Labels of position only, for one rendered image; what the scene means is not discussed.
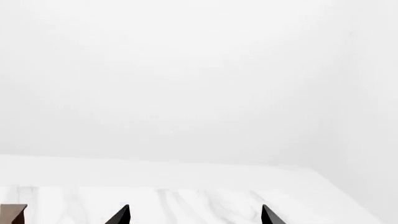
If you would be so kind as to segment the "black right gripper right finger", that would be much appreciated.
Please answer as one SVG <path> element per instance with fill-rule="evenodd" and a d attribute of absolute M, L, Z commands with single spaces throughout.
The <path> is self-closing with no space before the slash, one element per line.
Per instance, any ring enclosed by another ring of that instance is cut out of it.
<path fill-rule="evenodd" d="M 286 224 L 267 205 L 262 205 L 261 220 L 262 220 L 262 224 Z"/>

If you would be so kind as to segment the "brown wooden cabinet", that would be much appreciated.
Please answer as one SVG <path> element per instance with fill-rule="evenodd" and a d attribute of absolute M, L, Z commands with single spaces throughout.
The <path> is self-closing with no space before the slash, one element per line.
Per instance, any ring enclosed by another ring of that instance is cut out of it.
<path fill-rule="evenodd" d="M 0 204 L 0 224 L 25 224 L 27 204 Z"/>

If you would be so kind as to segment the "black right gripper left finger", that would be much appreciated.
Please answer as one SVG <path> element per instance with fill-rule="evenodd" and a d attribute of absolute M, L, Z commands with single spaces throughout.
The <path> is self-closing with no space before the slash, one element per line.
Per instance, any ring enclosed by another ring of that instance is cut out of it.
<path fill-rule="evenodd" d="M 129 205 L 123 206 L 105 224 L 130 224 L 130 208 L 129 208 Z"/>

